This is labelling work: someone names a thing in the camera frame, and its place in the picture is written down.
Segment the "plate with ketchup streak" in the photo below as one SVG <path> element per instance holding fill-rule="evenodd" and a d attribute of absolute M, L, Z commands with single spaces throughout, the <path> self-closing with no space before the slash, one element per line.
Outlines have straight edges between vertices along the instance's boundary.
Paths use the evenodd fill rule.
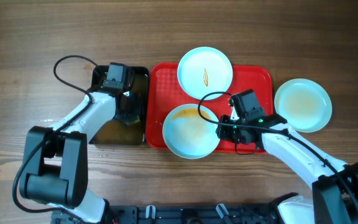
<path fill-rule="evenodd" d="M 231 86 L 233 68 L 229 59 L 220 50 L 197 47 L 181 58 L 177 78 L 187 95 L 197 100 L 213 100 Z"/>

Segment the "pale plate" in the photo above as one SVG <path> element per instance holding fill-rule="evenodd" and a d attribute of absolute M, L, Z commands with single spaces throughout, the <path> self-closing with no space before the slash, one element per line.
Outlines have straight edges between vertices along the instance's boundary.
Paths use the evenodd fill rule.
<path fill-rule="evenodd" d="M 302 133 L 323 129 L 333 114 L 332 101 L 326 90 L 304 78 L 282 84 L 275 94 L 274 107 L 277 114 Z"/>

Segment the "plate with brown smear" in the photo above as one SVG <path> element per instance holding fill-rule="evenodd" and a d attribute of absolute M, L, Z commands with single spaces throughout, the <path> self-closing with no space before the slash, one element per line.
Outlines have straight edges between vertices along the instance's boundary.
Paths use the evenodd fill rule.
<path fill-rule="evenodd" d="M 162 136 L 174 154 L 185 159 L 200 159 L 219 145 L 217 116 L 208 108 L 185 104 L 173 109 L 163 123 Z"/>

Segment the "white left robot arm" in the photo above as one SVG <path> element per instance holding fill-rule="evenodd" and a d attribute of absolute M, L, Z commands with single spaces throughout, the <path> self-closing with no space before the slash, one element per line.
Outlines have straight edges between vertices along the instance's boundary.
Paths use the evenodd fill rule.
<path fill-rule="evenodd" d="M 46 204 L 45 212 L 63 215 L 80 223 L 113 223 L 109 202 L 88 188 L 87 146 L 110 120 L 127 124 L 144 112 L 142 97 L 87 92 L 84 100 L 61 121 L 34 126 L 25 140 L 22 165 L 12 185 L 12 199 L 25 212 L 33 212 L 19 197 Z"/>

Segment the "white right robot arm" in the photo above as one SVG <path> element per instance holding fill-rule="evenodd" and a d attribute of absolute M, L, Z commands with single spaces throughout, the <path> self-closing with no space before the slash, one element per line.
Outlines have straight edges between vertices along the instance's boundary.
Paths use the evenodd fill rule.
<path fill-rule="evenodd" d="M 216 132 L 234 144 L 256 144 L 311 189 L 311 199 L 295 194 L 277 202 L 280 223 L 358 223 L 358 162 L 349 165 L 323 152 L 277 114 L 251 122 L 222 115 Z"/>

